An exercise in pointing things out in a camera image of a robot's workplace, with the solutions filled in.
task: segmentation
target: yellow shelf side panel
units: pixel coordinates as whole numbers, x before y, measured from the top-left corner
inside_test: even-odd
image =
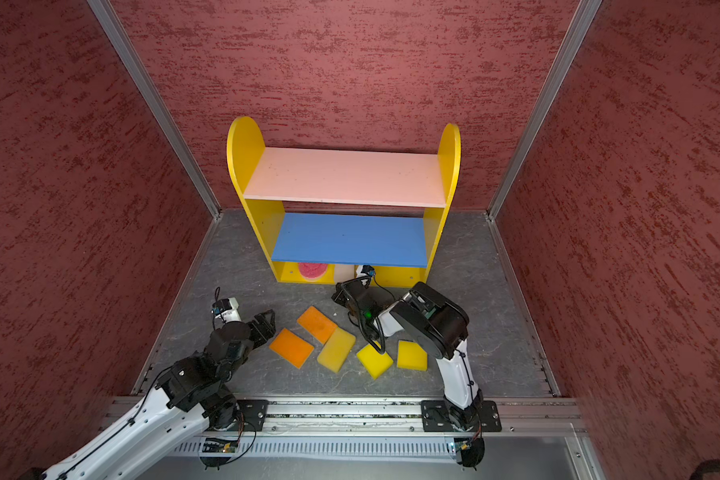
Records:
[[[275,277],[280,280],[283,264],[272,261],[272,252],[286,210],[280,200],[246,200],[242,196],[259,164],[264,148],[264,137],[259,125],[252,118],[238,117],[232,122],[230,133],[226,138],[226,162],[227,167],[230,168],[232,184],[235,185],[237,196],[264,250],[266,260]]]
[[[438,149],[440,172],[443,178],[443,192],[445,193],[445,208],[424,209],[424,242],[427,247],[427,268],[422,270],[422,282],[427,281],[429,271],[434,261],[434,252],[438,249],[440,236],[443,233],[445,219],[451,209],[451,202],[456,192],[458,171],[461,166],[461,135],[458,126],[448,124],[440,137]]]

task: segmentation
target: pink shelf board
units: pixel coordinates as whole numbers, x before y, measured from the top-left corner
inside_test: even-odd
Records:
[[[243,197],[327,204],[445,206],[438,156],[264,149]]]

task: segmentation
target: black mounting plate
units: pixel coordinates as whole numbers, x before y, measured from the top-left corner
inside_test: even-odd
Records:
[[[237,406],[242,412],[242,419],[253,424],[253,427],[251,427],[250,424],[246,423],[245,431],[252,432],[255,429],[260,432],[266,420],[266,409],[269,406],[269,400],[238,400]],[[232,422],[227,430],[237,431],[237,420]]]
[[[500,432],[501,419],[496,402],[483,400],[478,407],[478,417],[483,424],[483,432]],[[422,401],[422,424],[425,432],[458,432],[448,420],[448,408],[445,400],[423,400]],[[478,423],[475,422],[467,432],[476,432]]]

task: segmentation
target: textured wall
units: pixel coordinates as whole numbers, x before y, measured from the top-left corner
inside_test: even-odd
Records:
[[[454,207],[484,209],[577,0],[113,4],[222,206],[248,114],[271,146],[424,153],[456,122]]]
[[[500,212],[611,480],[720,457],[720,2],[605,2]]]
[[[0,479],[96,433],[208,222],[85,1],[0,2]]]

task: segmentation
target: blue shelf board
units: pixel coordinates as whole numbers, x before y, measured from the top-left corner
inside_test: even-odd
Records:
[[[272,260],[426,268],[424,220],[407,216],[286,214]]]

